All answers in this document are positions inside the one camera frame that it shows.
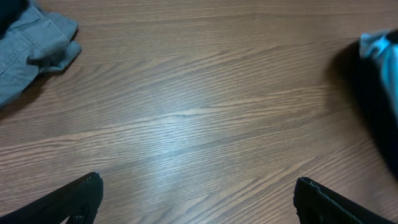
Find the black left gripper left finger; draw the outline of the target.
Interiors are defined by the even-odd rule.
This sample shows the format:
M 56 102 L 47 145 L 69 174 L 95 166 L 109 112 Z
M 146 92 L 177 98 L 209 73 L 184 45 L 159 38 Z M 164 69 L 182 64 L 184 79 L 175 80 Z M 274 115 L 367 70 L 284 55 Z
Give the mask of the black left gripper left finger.
M 103 199 L 103 180 L 90 172 L 1 217 L 1 224 L 93 224 Z

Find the grey folded garment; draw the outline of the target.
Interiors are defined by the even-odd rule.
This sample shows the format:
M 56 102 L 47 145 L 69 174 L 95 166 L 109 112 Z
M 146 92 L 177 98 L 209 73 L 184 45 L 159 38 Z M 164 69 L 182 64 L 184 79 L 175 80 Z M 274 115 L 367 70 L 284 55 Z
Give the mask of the grey folded garment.
M 78 22 L 35 1 L 1 37 L 1 106 L 15 100 L 41 73 L 59 72 L 80 54 Z

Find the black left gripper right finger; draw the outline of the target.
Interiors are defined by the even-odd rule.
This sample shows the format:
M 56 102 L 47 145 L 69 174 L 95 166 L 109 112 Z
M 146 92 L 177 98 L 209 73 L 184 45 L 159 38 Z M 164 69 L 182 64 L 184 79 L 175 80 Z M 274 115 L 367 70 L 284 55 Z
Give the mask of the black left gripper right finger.
M 296 181 L 294 206 L 300 224 L 394 224 L 308 177 Z

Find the light blue t-shirt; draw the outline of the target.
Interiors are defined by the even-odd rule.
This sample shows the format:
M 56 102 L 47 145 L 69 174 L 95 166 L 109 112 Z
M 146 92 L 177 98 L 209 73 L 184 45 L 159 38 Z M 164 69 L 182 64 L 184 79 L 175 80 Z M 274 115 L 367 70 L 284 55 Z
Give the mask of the light blue t-shirt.
M 369 58 L 379 69 L 379 79 L 397 118 L 397 43 L 388 38 L 391 30 L 363 33 L 359 38 L 359 55 Z

